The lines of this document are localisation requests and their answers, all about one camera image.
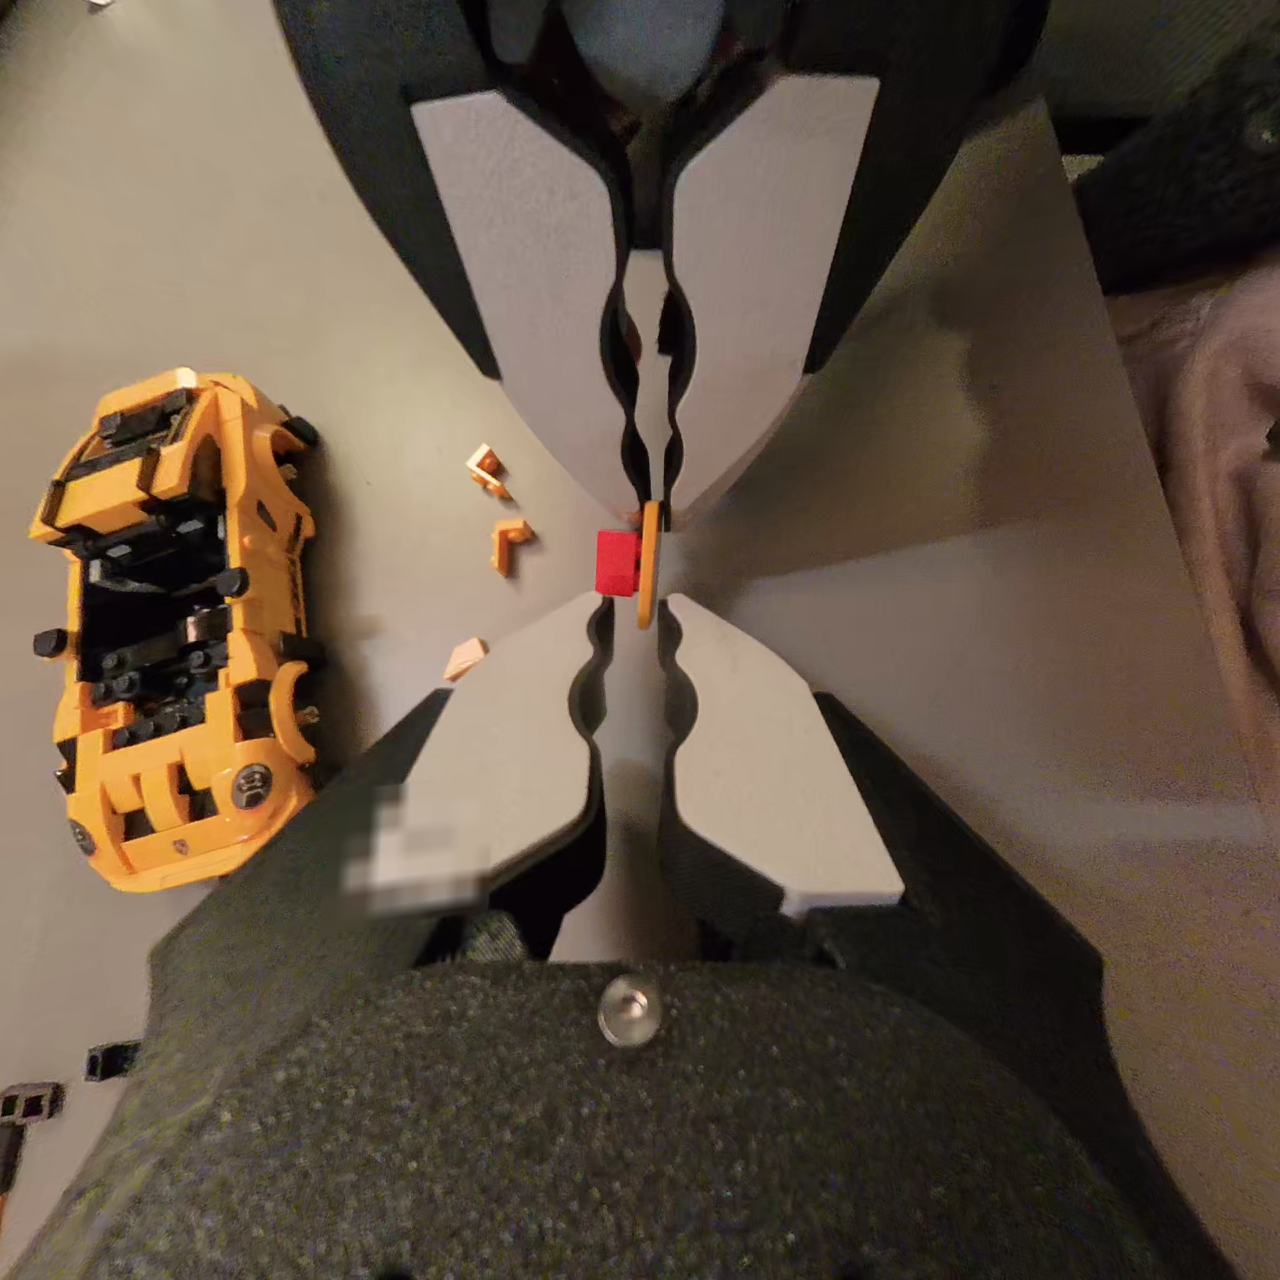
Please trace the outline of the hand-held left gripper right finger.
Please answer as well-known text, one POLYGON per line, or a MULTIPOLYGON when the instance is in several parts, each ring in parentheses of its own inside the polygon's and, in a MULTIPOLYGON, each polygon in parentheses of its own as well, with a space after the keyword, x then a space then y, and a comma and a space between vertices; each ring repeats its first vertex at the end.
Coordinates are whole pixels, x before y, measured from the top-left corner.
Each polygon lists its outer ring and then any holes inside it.
POLYGON ((901 904, 904 883, 815 692, 684 595, 661 605, 661 872, 712 950, 901 904))

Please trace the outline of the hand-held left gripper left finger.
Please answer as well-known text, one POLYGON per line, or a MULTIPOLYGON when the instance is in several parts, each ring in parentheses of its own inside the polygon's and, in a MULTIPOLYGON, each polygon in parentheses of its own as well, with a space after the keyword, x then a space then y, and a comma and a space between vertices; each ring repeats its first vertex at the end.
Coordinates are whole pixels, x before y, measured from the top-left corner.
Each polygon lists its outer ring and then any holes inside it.
POLYGON ((610 605, 583 593, 502 639, 446 700, 403 785, 403 896, 492 909, 549 959, 604 867, 610 605))

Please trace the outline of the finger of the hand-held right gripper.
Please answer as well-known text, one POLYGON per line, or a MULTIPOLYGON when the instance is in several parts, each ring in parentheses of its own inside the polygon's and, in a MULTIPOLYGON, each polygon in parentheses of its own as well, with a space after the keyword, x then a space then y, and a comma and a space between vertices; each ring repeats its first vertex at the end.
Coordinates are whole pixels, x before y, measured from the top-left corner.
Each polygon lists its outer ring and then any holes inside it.
POLYGON ((409 116, 505 398, 575 485, 635 518, 633 409, 604 351, 624 258, 601 163, 498 90, 409 116))
POLYGON ((670 412, 676 529, 725 496, 805 380, 879 92, 874 75, 776 75, 676 174, 667 275, 693 330, 670 412))

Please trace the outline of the black fleece jacket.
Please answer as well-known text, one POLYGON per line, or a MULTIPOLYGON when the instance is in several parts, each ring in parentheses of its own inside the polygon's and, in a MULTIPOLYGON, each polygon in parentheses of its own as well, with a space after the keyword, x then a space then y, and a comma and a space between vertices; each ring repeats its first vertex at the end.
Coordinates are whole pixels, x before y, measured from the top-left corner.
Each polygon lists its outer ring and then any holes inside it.
POLYGON ((1034 80, 1104 294, 1276 249, 1276 2, 1051 3, 1034 80))

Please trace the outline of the orange lego car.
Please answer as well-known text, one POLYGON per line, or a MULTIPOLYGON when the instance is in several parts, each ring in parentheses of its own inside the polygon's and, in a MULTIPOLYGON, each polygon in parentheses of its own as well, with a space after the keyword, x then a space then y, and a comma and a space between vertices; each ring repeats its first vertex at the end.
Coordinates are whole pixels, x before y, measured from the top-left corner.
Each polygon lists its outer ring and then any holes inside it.
POLYGON ((315 675, 293 458, 303 418, 245 378, 188 368, 104 395, 28 538, 68 567, 54 779, 74 845, 112 889, 240 869, 315 797, 315 675))

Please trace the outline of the orange lego tile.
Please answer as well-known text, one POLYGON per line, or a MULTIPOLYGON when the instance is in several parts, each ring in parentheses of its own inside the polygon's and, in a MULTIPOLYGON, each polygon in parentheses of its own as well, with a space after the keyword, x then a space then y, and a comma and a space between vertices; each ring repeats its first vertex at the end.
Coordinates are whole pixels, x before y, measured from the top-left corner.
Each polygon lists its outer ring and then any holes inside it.
POLYGON ((647 502, 641 515, 635 586, 635 622, 641 631, 650 628, 658 610, 661 537, 664 528, 664 503, 647 502))

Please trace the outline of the pile of small lego parts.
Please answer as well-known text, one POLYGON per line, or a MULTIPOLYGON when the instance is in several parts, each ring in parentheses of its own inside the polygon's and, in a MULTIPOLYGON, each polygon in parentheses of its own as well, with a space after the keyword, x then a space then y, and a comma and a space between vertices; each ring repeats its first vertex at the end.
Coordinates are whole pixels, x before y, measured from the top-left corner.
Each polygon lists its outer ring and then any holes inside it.
MULTIPOLYGON (((132 1073, 141 1041, 127 1040, 88 1049, 83 1079, 103 1084, 132 1073)), ((68 1088, 63 1082, 10 1084, 1 1091, 1 1207, 5 1209, 21 1168, 27 1134, 54 1120, 63 1110, 68 1088)))

